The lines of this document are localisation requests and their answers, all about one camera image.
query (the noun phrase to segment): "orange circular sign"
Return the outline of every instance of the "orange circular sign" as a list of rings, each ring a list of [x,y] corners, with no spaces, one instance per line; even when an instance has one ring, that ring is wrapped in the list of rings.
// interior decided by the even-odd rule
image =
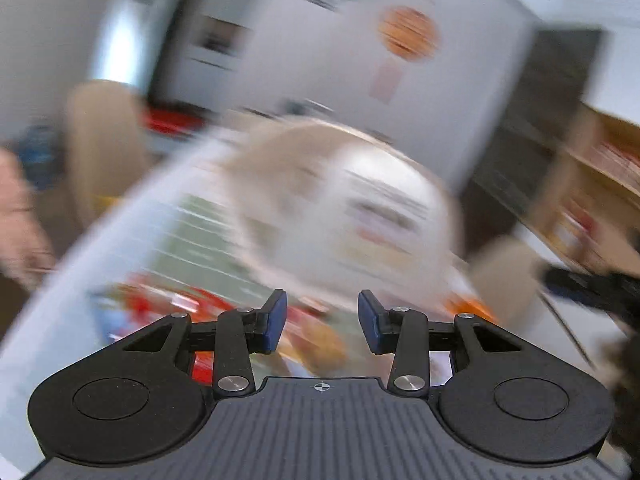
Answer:
[[[435,23],[411,7],[387,10],[378,31],[386,48],[407,61],[433,56],[440,39]]]

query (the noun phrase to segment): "orange object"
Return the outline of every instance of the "orange object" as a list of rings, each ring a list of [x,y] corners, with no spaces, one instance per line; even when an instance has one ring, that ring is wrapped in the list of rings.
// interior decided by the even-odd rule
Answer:
[[[329,376],[342,367],[346,360],[346,347],[340,335],[313,314],[290,306],[284,334],[295,357],[316,376]]]
[[[468,312],[469,314],[475,314],[476,316],[483,317],[491,323],[498,324],[498,321],[491,312],[491,309],[476,298],[461,298],[460,296],[454,295],[447,301],[445,308],[452,314]]]
[[[419,10],[405,6],[387,9],[378,32],[386,48],[407,61],[432,57],[440,42],[433,21]]]

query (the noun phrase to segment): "person's arm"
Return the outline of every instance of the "person's arm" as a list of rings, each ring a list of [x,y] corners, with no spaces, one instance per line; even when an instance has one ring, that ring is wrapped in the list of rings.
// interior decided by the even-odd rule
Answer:
[[[49,239],[33,214],[31,189],[20,164],[0,149],[0,266],[10,278],[33,290],[55,265]]]

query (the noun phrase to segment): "dark door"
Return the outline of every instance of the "dark door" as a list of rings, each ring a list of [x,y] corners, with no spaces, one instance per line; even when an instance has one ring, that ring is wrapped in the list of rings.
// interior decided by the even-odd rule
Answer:
[[[493,137],[460,195],[465,253],[510,232],[564,143],[600,30],[539,30]]]

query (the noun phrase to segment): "black circular disc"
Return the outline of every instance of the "black circular disc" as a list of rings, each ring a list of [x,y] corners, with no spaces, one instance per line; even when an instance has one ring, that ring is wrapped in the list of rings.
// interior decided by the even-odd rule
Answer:
[[[74,395],[78,411],[97,420],[118,420],[145,407],[149,390],[138,381],[122,377],[98,379]]]
[[[161,352],[98,352],[38,386],[28,415],[45,455],[115,465],[180,445],[205,406],[201,388]]]
[[[544,379],[520,377],[498,384],[495,403],[509,415],[524,420],[546,420],[559,415],[569,403],[566,392]]]
[[[613,404],[604,386],[556,360],[490,354],[443,387],[439,409],[473,449],[518,463],[550,464],[584,455],[604,441]]]

